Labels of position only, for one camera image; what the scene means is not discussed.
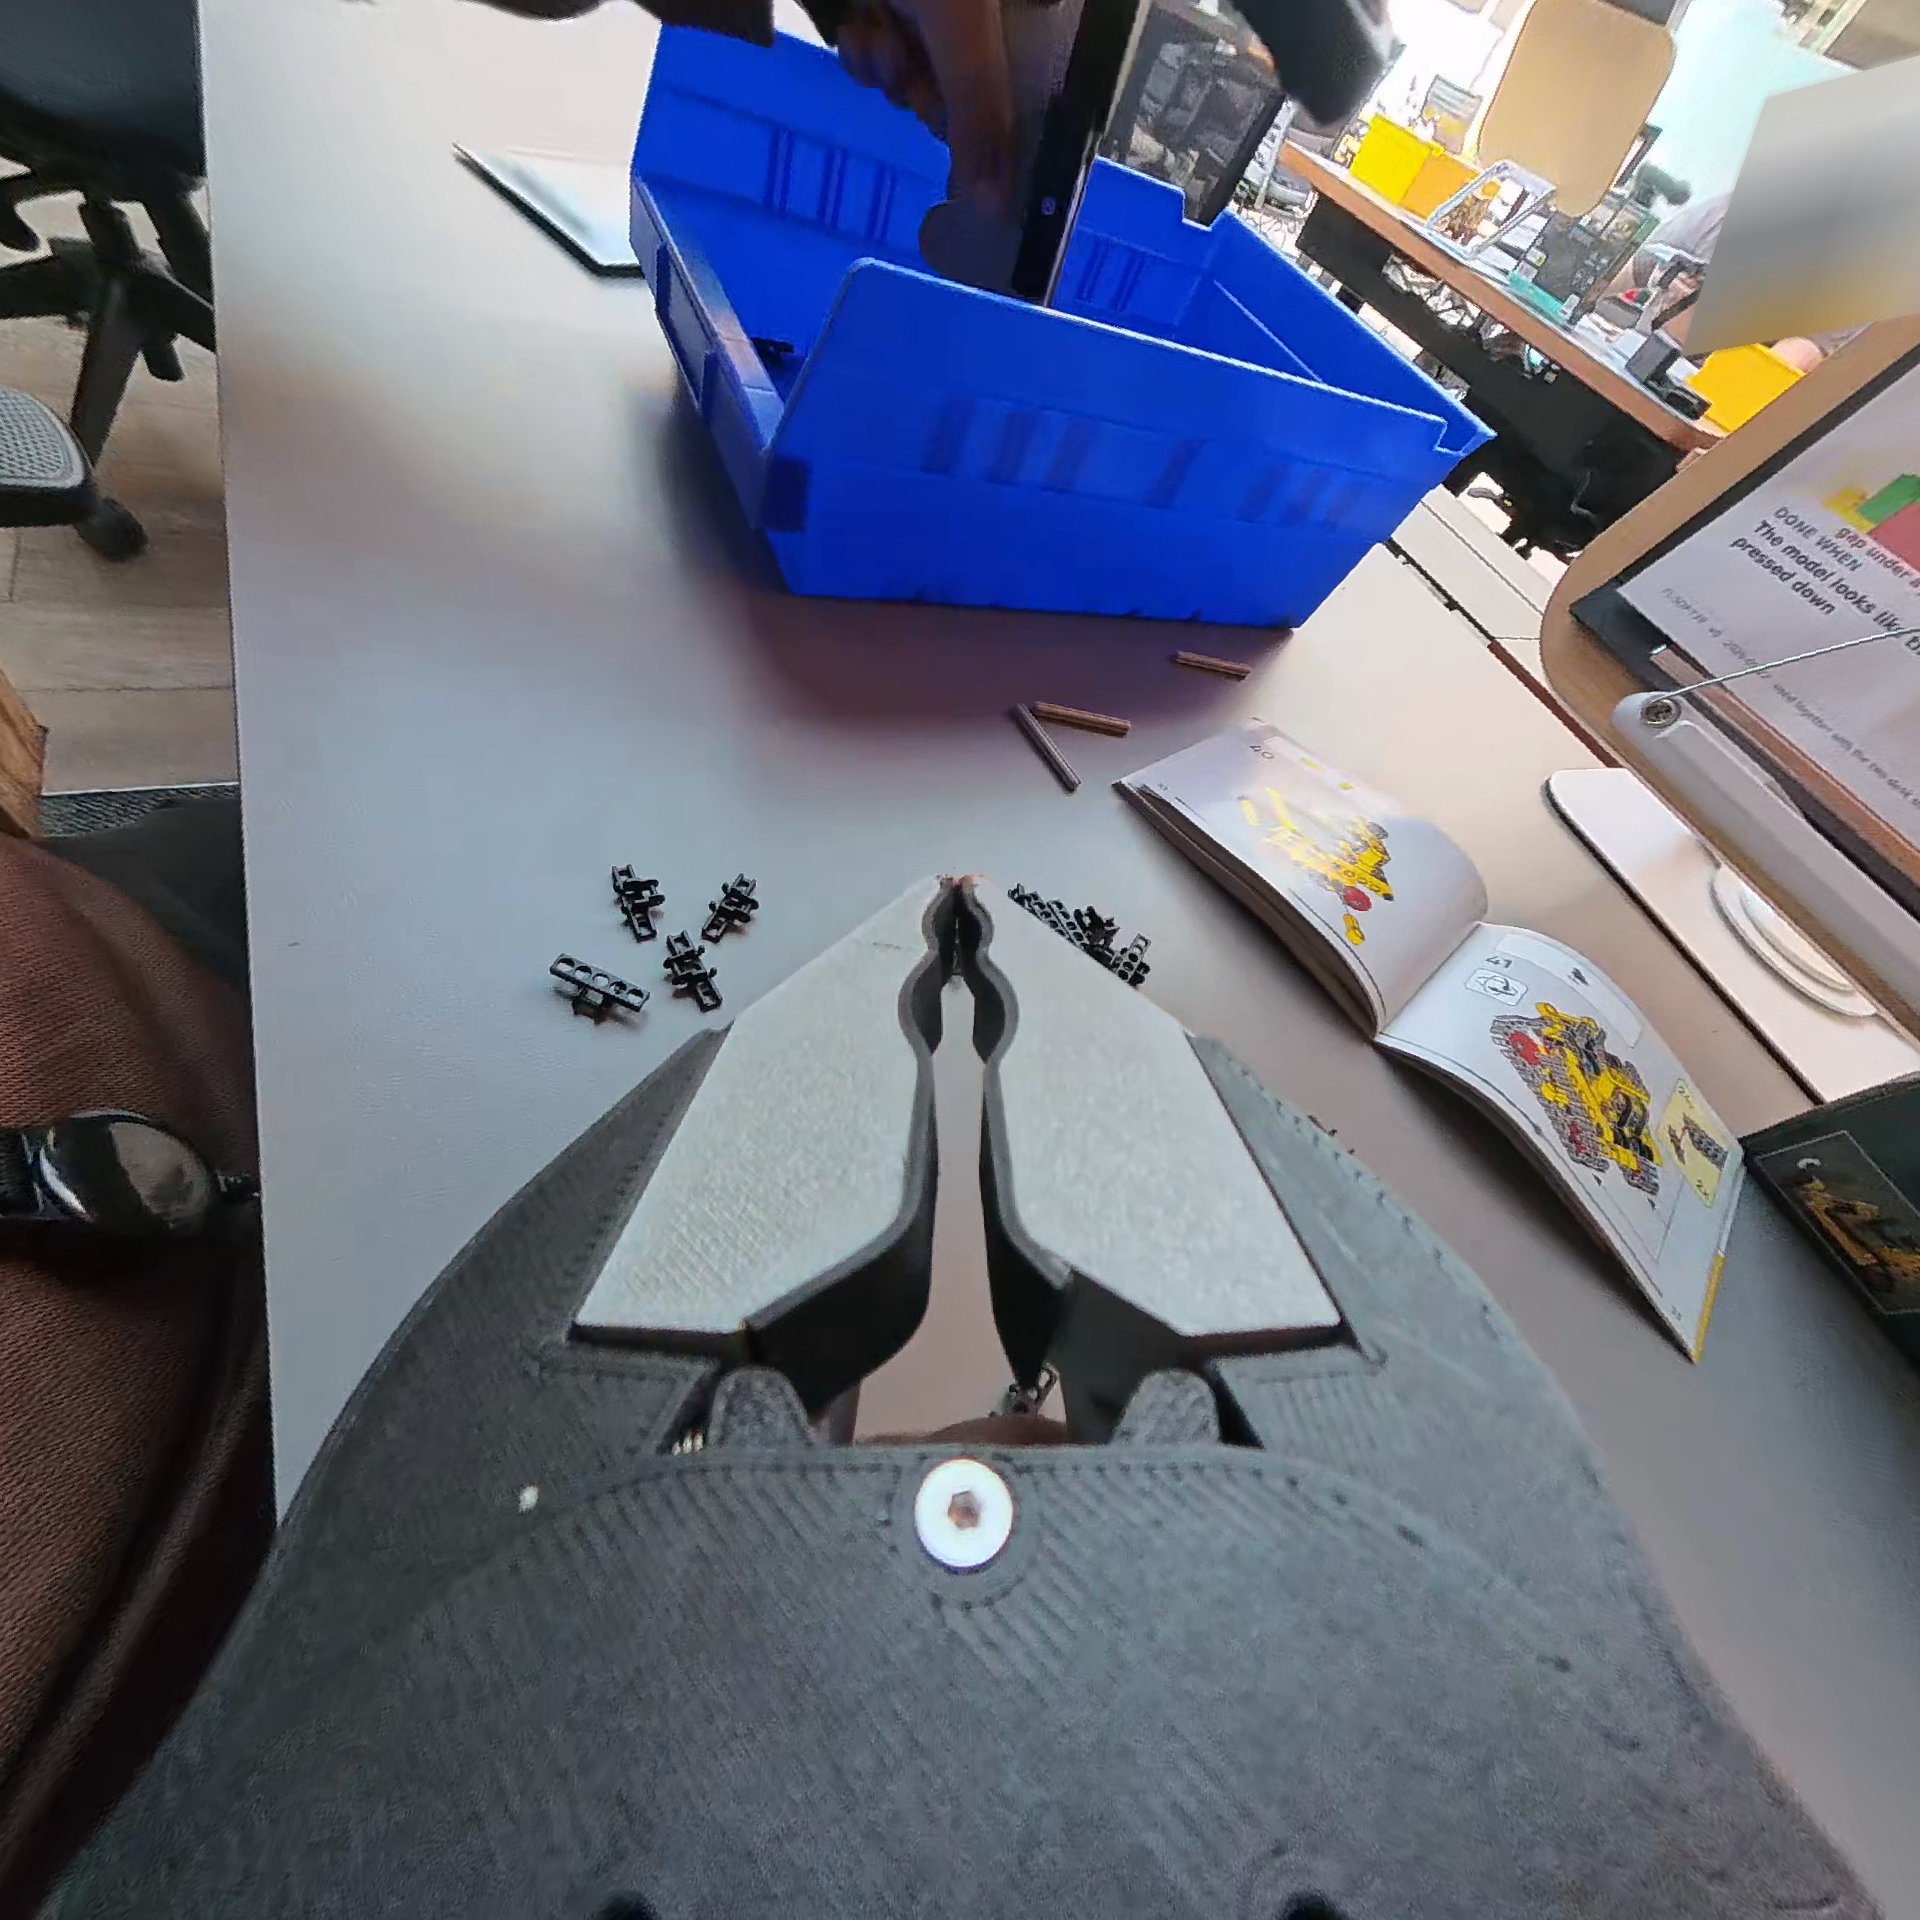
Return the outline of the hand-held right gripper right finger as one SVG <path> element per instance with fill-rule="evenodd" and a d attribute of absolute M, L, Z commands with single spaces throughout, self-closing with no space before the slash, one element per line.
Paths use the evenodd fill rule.
<path fill-rule="evenodd" d="M 955 901 L 977 1180 L 1015 1378 L 1069 1419 L 1140 1381 L 1329 1349 L 1341 1312 L 1185 1027 L 989 884 Z"/>

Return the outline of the blue plastic bin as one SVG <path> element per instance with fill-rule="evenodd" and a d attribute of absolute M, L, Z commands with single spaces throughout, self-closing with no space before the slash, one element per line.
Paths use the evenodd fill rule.
<path fill-rule="evenodd" d="M 1293 629 L 1492 438 L 1225 211 L 1097 160 L 1061 302 L 924 270 L 947 179 L 824 49 L 665 27 L 631 240 L 791 592 Z"/>

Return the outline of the pile of black lego pieces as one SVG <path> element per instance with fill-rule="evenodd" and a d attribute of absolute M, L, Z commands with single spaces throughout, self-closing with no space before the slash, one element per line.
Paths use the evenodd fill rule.
<path fill-rule="evenodd" d="M 1124 936 L 1116 918 L 1092 905 L 1067 905 L 1021 883 L 1008 892 L 1013 905 L 1063 937 L 1072 949 L 1113 973 L 1121 985 L 1140 990 L 1151 972 L 1150 937 Z"/>

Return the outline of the black office chair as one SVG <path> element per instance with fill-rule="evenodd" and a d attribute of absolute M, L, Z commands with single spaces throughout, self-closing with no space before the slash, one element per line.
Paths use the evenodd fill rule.
<path fill-rule="evenodd" d="M 200 16 L 191 2 L 1 5 L 4 320 L 85 331 L 67 426 L 94 472 L 75 528 L 104 560 L 147 534 L 99 489 L 99 457 L 135 363 L 182 377 L 179 345 L 217 345 L 207 232 Z"/>

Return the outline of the black wristwatch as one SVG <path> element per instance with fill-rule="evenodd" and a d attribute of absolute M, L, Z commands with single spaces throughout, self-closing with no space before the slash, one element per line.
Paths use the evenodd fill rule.
<path fill-rule="evenodd" d="M 259 1187 L 217 1168 L 175 1130 L 131 1112 L 85 1112 L 1 1130 L 1 1225 L 116 1243 L 229 1237 Z"/>

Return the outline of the open lego instruction booklet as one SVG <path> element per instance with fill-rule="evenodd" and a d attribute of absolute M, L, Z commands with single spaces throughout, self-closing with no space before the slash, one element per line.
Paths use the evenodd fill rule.
<path fill-rule="evenodd" d="M 1478 868 L 1443 827 L 1261 720 L 1116 786 L 1369 1043 L 1503 1130 L 1701 1358 L 1742 1145 L 1589 956 L 1491 922 Z"/>

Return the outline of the wooden furniture corner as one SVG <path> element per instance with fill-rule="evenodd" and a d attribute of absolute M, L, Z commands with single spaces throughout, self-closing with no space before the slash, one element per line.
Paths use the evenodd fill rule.
<path fill-rule="evenodd" d="M 1 730 L 1 832 L 37 838 L 40 822 L 40 782 L 46 728 L 15 693 L 9 676 L 0 680 Z"/>

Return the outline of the black flat pad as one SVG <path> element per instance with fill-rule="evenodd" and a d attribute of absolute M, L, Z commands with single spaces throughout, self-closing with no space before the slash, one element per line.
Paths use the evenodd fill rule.
<path fill-rule="evenodd" d="M 631 240 L 631 179 L 622 164 L 461 142 L 451 153 L 593 277 L 643 277 Z"/>

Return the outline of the black mesh chair seat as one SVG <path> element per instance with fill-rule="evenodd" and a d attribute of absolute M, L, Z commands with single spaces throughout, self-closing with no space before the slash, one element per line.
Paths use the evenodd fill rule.
<path fill-rule="evenodd" d="M 92 462 L 67 420 L 1 389 L 1 528 L 77 526 L 95 499 Z"/>

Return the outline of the dark grey floor mat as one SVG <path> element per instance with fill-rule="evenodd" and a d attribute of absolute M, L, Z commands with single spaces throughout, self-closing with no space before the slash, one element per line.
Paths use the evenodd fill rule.
<path fill-rule="evenodd" d="M 39 838 L 147 908 L 241 915 L 241 792 L 217 785 L 68 788 L 39 798 Z"/>

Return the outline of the silver monitor stand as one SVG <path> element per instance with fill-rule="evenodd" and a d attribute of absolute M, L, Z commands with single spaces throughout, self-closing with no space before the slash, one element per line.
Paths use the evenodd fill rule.
<path fill-rule="evenodd" d="M 1551 774 L 1547 805 L 1815 1105 L 1915 1076 L 1915 913 L 1716 700 L 1629 693 L 1615 766 Z"/>

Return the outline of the yellow storage box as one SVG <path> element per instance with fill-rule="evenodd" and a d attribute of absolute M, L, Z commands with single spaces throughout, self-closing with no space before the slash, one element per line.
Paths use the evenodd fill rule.
<path fill-rule="evenodd" d="M 1687 374 L 1687 389 L 1704 401 L 1702 422 L 1733 435 L 1775 398 L 1783 398 L 1804 368 L 1766 345 L 1742 345 L 1712 352 Z"/>
<path fill-rule="evenodd" d="M 1363 126 L 1349 171 L 1357 185 L 1422 222 L 1478 179 L 1480 170 L 1438 140 L 1376 112 Z"/>

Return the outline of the wooden background desk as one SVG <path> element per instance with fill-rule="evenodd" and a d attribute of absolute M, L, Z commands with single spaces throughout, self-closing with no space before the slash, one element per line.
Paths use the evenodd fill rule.
<path fill-rule="evenodd" d="M 1279 162 L 1311 193 L 1295 240 L 1303 265 L 1351 314 L 1381 318 L 1431 377 L 1451 374 L 1491 430 L 1447 489 L 1486 475 L 1505 508 L 1508 545 L 1573 560 L 1720 442 L 1347 170 L 1291 142 Z"/>

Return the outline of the black display panel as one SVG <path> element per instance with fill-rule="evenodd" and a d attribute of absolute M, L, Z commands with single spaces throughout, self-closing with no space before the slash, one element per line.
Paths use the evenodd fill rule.
<path fill-rule="evenodd" d="M 1627 605 L 1619 585 L 1584 592 L 1571 616 L 1638 690 L 1675 693 L 1712 676 L 1707 665 Z M 1833 731 L 1804 716 L 1791 690 L 1775 694 L 1768 686 L 1771 676 L 1735 680 L 1684 704 L 1710 713 L 1817 829 L 1915 913 L 1915 786 L 1873 756 L 1861 758 L 1856 745 L 1839 745 Z"/>

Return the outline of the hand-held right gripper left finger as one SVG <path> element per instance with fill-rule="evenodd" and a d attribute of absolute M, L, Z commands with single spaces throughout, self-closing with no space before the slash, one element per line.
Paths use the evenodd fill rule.
<path fill-rule="evenodd" d="M 575 1337 L 758 1364 L 806 1413 L 900 1353 L 927 1308 L 952 937 L 955 883 L 924 877 L 729 1025 Z"/>

